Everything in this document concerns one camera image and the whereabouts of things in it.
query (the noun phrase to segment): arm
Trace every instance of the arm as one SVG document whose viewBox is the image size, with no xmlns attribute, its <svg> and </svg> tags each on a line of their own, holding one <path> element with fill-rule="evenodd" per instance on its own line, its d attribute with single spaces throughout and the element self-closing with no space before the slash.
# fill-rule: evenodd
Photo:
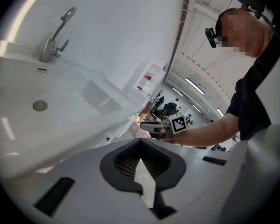
<svg viewBox="0 0 280 224">
<path fill-rule="evenodd" d="M 173 137 L 173 142 L 187 146 L 211 146 L 231 139 L 238 132 L 238 117 L 227 113 L 221 119 Z"/>
</svg>

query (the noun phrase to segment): black t-shirt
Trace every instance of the black t-shirt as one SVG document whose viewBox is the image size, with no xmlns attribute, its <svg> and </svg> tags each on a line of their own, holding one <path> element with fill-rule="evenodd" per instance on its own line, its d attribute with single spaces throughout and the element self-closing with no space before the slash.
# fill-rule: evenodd
<svg viewBox="0 0 280 224">
<path fill-rule="evenodd" d="M 270 43 L 255 60 L 244 78 L 237 81 L 235 93 L 226 113 L 238 117 L 241 140 L 251 138 L 257 131 L 268 127 L 271 121 L 255 90 L 271 71 L 280 56 L 280 41 L 273 35 Z"/>
</svg>

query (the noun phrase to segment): ceiling light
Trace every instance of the ceiling light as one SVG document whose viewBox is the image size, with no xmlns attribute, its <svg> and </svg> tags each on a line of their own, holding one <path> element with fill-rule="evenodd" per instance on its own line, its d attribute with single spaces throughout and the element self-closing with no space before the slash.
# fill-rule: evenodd
<svg viewBox="0 0 280 224">
<path fill-rule="evenodd" d="M 219 108 L 217 108 L 216 110 L 220 113 L 221 116 L 224 116 L 224 114 L 222 113 L 222 111 Z"/>
<path fill-rule="evenodd" d="M 193 107 L 195 108 L 195 109 L 197 109 L 197 107 L 195 106 L 195 105 L 193 105 Z M 198 109 L 197 109 L 198 110 Z M 200 113 L 201 113 L 201 111 L 200 110 L 198 110 Z"/>
<path fill-rule="evenodd" d="M 204 94 L 204 91 L 201 90 L 194 82 L 192 82 L 189 78 L 186 78 L 186 81 L 191 84 L 196 90 L 198 90 L 201 94 Z"/>
<path fill-rule="evenodd" d="M 176 91 L 177 93 L 179 93 L 182 97 L 183 97 L 183 95 L 180 93 L 180 92 L 178 92 L 175 88 L 172 88 L 174 91 Z"/>
</svg>

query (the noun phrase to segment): sink drain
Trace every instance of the sink drain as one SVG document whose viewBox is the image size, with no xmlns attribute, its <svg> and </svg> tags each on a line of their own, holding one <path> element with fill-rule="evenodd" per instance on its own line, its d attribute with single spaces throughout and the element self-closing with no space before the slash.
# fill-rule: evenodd
<svg viewBox="0 0 280 224">
<path fill-rule="evenodd" d="M 38 100 L 33 103 L 33 108 L 36 111 L 44 111 L 48 107 L 48 104 L 43 100 Z"/>
</svg>

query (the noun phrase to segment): white wall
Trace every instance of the white wall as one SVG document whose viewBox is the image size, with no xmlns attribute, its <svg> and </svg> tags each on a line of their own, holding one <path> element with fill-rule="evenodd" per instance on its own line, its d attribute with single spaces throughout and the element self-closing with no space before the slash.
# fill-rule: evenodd
<svg viewBox="0 0 280 224">
<path fill-rule="evenodd" d="M 42 49 L 60 17 L 77 7 L 57 37 L 59 46 L 70 39 L 63 58 L 103 71 L 121 89 L 143 61 L 166 65 L 182 5 L 183 0 L 36 0 L 12 42 Z"/>
<path fill-rule="evenodd" d="M 157 88 L 157 90 L 155 91 L 155 93 L 153 95 L 156 95 L 160 89 L 163 89 L 161 95 L 159 97 L 164 96 L 165 101 L 162 105 L 159 106 L 158 109 L 162 109 L 164 107 L 165 104 L 175 100 L 176 98 L 179 99 L 179 106 L 184 106 L 187 107 L 188 110 L 185 112 L 185 116 L 188 114 L 191 114 L 191 120 L 194 121 L 194 124 L 190 126 L 190 128 L 198 128 L 201 125 L 205 125 L 208 124 L 209 121 L 205 118 L 203 118 L 198 111 L 196 111 L 194 108 L 192 108 L 192 106 L 188 103 L 186 103 L 185 101 L 183 101 L 181 99 L 181 97 L 177 94 L 175 95 L 174 91 L 171 91 L 169 88 L 167 88 L 164 85 L 161 85 L 160 87 Z"/>
</svg>

